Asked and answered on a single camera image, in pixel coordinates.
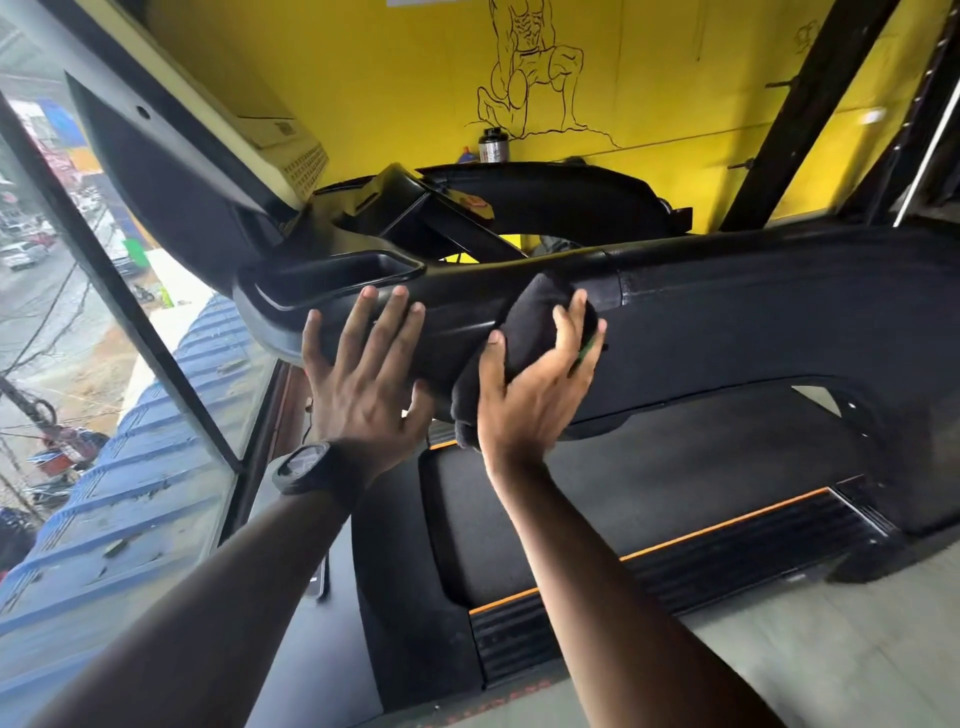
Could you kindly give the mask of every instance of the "orange stripe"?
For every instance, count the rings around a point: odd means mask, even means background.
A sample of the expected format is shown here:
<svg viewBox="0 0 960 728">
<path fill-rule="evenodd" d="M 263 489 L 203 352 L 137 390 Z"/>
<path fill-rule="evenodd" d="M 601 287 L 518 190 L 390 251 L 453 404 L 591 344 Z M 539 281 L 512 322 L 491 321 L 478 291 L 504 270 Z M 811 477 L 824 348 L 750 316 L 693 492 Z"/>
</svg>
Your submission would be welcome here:
<svg viewBox="0 0 960 728">
<path fill-rule="evenodd" d="M 701 528 L 699 531 L 694 531 L 693 533 L 688 533 L 685 536 L 680 536 L 676 539 L 671 539 L 670 541 L 664 541 L 662 544 L 657 544 L 656 546 L 649 546 L 648 548 L 643 548 L 640 551 L 635 551 L 634 553 L 628 553 L 626 556 L 621 556 L 620 561 L 629 561 L 630 559 L 636 559 L 637 556 L 642 556 L 643 554 L 650 553 L 651 551 L 658 551 L 661 548 L 667 548 L 668 546 L 673 546 L 674 544 L 679 544 L 684 541 L 689 541 L 690 539 L 695 539 L 697 536 L 703 536 L 704 534 L 710 533 L 711 531 L 717 531 L 721 528 L 726 528 L 729 525 L 734 523 L 740 523 L 741 521 L 746 521 L 747 519 L 755 518 L 757 516 L 762 516 L 764 513 L 770 513 L 771 511 L 776 511 L 778 508 L 783 508 L 787 505 L 792 505 L 793 503 L 799 502 L 801 500 L 806 500 L 809 497 L 819 496 L 824 493 L 829 493 L 830 488 L 818 488 L 815 491 L 810 491 L 809 493 L 804 493 L 802 496 L 796 496 L 788 498 L 787 500 L 782 500 L 779 503 L 774 503 L 773 505 L 768 505 L 766 508 L 760 508 L 758 511 L 753 511 L 752 513 L 744 514 L 743 516 L 737 516 L 735 519 L 730 519 L 729 521 L 724 521 L 722 523 L 717 523 L 707 528 Z M 525 596 L 533 595 L 539 592 L 540 589 L 534 587 L 533 589 L 528 589 L 525 592 L 520 592 L 519 594 L 505 596 L 502 599 L 497 599 L 492 601 L 490 604 L 484 604 L 481 607 L 476 607 L 469 611 L 472 615 L 480 614 L 481 612 L 486 612 L 494 607 L 499 607 L 503 604 L 509 604 L 512 601 L 517 599 L 523 599 Z"/>
</svg>

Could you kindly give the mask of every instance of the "side window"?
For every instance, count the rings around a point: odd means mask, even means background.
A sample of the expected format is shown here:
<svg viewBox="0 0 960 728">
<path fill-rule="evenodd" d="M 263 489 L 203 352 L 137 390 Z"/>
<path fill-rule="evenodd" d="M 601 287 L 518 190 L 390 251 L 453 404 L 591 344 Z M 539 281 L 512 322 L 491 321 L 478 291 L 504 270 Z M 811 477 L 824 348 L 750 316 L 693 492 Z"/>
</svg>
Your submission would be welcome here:
<svg viewBox="0 0 960 728">
<path fill-rule="evenodd" d="M 0 35 L 18 79 L 0 249 L 19 252 L 0 265 L 0 725 L 17 728 L 218 543 L 276 360 L 124 204 L 63 72 L 2 18 Z"/>
</svg>

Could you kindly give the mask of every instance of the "watch strap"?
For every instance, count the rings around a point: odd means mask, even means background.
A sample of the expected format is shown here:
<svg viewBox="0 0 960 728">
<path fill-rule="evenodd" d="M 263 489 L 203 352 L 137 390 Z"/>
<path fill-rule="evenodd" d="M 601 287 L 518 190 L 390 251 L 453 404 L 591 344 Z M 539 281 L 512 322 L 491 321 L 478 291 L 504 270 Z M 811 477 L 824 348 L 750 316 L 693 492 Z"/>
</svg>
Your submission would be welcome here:
<svg viewBox="0 0 960 728">
<path fill-rule="evenodd" d="M 329 443 L 324 456 L 310 472 L 280 489 L 285 496 L 327 491 L 347 513 L 352 513 L 366 490 L 360 469 L 346 456 L 342 447 Z"/>
</svg>

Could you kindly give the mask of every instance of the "wristwatch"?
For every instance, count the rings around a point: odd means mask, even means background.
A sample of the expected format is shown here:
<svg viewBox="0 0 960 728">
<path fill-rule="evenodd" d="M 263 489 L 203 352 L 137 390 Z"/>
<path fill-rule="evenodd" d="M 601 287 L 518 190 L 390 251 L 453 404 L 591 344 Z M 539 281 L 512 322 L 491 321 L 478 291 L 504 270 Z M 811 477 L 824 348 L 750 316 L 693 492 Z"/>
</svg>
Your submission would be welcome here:
<svg viewBox="0 0 960 728">
<path fill-rule="evenodd" d="M 363 495 L 366 481 L 336 443 L 302 445 L 274 471 L 274 484 L 285 496 L 327 491 L 352 513 Z"/>
</svg>

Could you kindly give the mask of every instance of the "grey floor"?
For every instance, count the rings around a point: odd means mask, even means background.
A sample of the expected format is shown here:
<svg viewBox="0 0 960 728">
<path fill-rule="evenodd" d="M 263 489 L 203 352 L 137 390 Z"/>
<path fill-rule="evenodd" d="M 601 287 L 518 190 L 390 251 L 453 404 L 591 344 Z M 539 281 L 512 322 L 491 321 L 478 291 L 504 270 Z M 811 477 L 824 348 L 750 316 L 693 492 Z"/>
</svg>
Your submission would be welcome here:
<svg viewBox="0 0 960 728">
<path fill-rule="evenodd" d="M 826 392 L 804 394 L 836 413 Z M 695 631 L 790 728 L 960 726 L 960 545 L 874 584 L 801 585 Z M 587 721 L 566 681 L 460 725 Z"/>
</svg>

